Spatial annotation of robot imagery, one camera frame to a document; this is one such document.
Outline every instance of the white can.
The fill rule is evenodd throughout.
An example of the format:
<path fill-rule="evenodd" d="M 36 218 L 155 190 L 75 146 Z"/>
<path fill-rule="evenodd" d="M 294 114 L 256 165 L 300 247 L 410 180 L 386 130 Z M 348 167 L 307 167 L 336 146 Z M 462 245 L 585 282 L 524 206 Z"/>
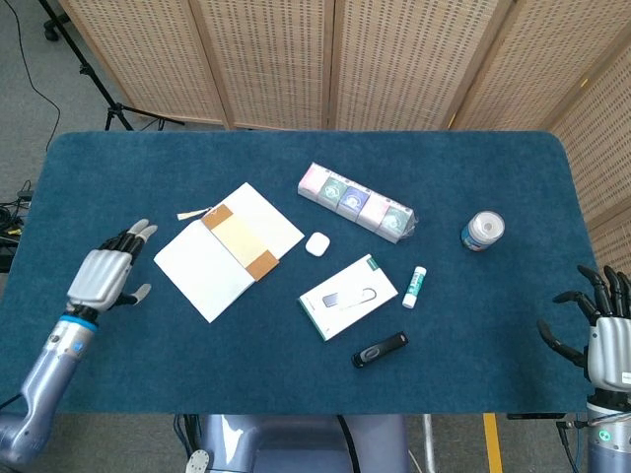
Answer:
<path fill-rule="evenodd" d="M 495 212 L 484 211 L 464 226 L 460 238 L 472 251 L 484 251 L 504 234 L 504 220 Z"/>

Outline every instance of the robotic hand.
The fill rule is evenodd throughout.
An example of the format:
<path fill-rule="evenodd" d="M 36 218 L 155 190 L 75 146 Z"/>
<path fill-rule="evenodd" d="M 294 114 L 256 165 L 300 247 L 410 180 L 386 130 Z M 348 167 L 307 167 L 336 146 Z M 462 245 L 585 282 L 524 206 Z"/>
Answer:
<path fill-rule="evenodd" d="M 70 289 L 66 311 L 48 336 L 20 394 L 0 404 L 0 411 L 21 396 L 26 416 L 0 412 L 0 464 L 21 467 L 45 446 L 57 405 L 97 331 L 97 317 L 116 305 L 138 304 L 151 286 L 123 294 L 129 271 L 147 239 L 158 229 L 141 220 L 108 239 L 84 259 Z"/>
<path fill-rule="evenodd" d="M 624 273 L 604 267 L 609 289 L 600 275 L 579 266 L 594 287 L 595 303 L 581 292 L 569 291 L 554 298 L 557 304 L 575 302 L 590 324 L 590 342 L 584 352 L 560 342 L 543 320 L 537 328 L 556 353 L 584 370 L 596 388 L 588 397 L 586 422 L 561 423 L 562 429 L 589 427 L 589 471 L 631 471 L 631 282 Z"/>

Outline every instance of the blue felt tablecloth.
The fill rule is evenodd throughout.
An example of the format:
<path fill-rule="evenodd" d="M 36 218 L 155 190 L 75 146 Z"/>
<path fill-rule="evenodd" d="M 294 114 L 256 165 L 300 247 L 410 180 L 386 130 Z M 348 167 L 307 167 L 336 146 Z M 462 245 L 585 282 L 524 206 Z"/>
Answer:
<path fill-rule="evenodd" d="M 317 162 L 411 206 L 415 235 L 397 245 L 297 195 Z M 188 222 L 249 182 L 305 235 L 208 324 L 153 262 Z M 476 212 L 506 221 L 485 253 L 459 232 Z M 567 159 L 540 132 L 72 133 L 48 153 L 0 307 L 0 399 L 19 388 L 61 314 L 86 253 L 147 217 L 159 225 L 128 281 L 153 284 L 136 307 L 101 316 L 64 411 L 426 413 L 575 411 L 583 374 L 539 339 L 545 317 L 583 346 L 587 324 L 551 299 L 585 288 L 594 265 Z M 296 299 L 372 253 L 399 296 L 324 343 Z M 413 310 L 415 265 L 428 269 Z M 404 330 L 404 349 L 362 370 L 351 355 Z"/>

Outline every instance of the gray floor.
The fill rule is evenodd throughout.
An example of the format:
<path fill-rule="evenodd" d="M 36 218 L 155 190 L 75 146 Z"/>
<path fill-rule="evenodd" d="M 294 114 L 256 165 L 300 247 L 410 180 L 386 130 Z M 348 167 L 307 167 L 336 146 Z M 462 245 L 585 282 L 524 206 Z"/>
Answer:
<path fill-rule="evenodd" d="M 105 102 L 91 81 L 78 74 L 79 64 L 67 45 L 44 39 L 41 24 L 45 14 L 37 2 L 11 1 L 22 23 L 25 54 L 35 85 L 61 107 L 57 134 L 103 129 Z M 117 96 L 85 43 L 71 26 L 69 31 Z M 26 179 L 36 183 L 55 111 L 29 87 L 15 21 L 3 2 L 0 2 L 0 59 L 0 201 L 8 201 Z M 128 118 L 135 125 L 147 123 L 131 114 Z M 187 125 L 183 129 L 204 128 L 207 127 Z M 5 279 L 0 275 L 0 297 Z M 570 471 L 551 421 L 507 421 L 498 417 L 504 471 Z M 408 418 L 410 448 L 422 465 L 420 426 L 418 417 Z M 435 416 L 434 432 L 439 471 L 488 471 L 482 416 Z M 574 451 L 574 437 L 571 446 Z M 31 471 L 178 472 L 183 471 L 184 460 L 183 450 L 171 430 L 170 416 L 59 415 L 47 450 Z M 582 471 L 587 471 L 585 458 L 582 463 Z"/>

